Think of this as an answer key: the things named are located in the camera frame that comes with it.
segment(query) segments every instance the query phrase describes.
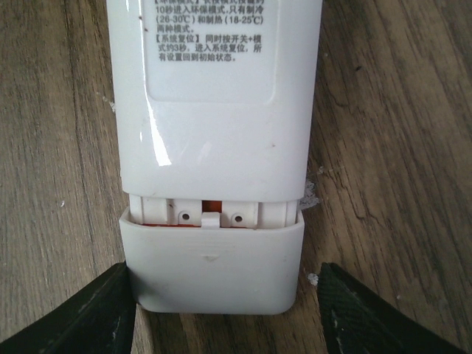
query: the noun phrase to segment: white debris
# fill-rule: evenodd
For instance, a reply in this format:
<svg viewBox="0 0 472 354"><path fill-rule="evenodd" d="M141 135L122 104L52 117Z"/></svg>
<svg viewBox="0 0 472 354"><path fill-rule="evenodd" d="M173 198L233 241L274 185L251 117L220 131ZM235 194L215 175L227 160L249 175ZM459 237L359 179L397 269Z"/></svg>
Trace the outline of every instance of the white debris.
<svg viewBox="0 0 472 354"><path fill-rule="evenodd" d="M307 181L305 182L305 196L300 201L300 209L310 209L320 203L321 201L315 195L315 184L309 179L307 179Z"/></svg>
<svg viewBox="0 0 472 354"><path fill-rule="evenodd" d="M110 101L107 97L103 96L103 95L102 95L101 93L99 93L99 92L95 92L95 94L96 94L97 96L102 97L103 102L106 102L106 103L108 103L108 104L110 105L111 110L113 111L113 113L115 113L115 112L117 111L117 107L115 106L115 102Z"/></svg>
<svg viewBox="0 0 472 354"><path fill-rule="evenodd" d="M312 286L318 286L319 277L317 274L309 273L307 278Z"/></svg>

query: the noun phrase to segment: wooden surface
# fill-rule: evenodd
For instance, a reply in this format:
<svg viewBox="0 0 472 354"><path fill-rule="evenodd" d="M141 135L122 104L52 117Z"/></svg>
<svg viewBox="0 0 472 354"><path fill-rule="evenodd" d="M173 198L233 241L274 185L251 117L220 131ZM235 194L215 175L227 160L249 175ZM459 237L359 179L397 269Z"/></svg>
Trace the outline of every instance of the wooden surface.
<svg viewBox="0 0 472 354"><path fill-rule="evenodd" d="M104 1L0 2L0 340L124 259ZM135 353L325 353L337 262L472 351L472 1L326 0L295 306L139 312Z"/></svg>

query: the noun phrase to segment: printed label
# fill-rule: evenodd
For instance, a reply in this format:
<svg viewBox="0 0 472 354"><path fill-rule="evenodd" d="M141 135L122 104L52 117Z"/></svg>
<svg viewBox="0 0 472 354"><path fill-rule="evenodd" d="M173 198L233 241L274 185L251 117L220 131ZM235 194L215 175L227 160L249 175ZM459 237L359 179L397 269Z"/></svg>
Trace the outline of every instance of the printed label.
<svg viewBox="0 0 472 354"><path fill-rule="evenodd" d="M262 53L264 0L155 0L155 4L160 61L231 62L241 55Z"/></svg>
<svg viewBox="0 0 472 354"><path fill-rule="evenodd" d="M274 91L278 0L142 0L156 100L261 103Z"/></svg>

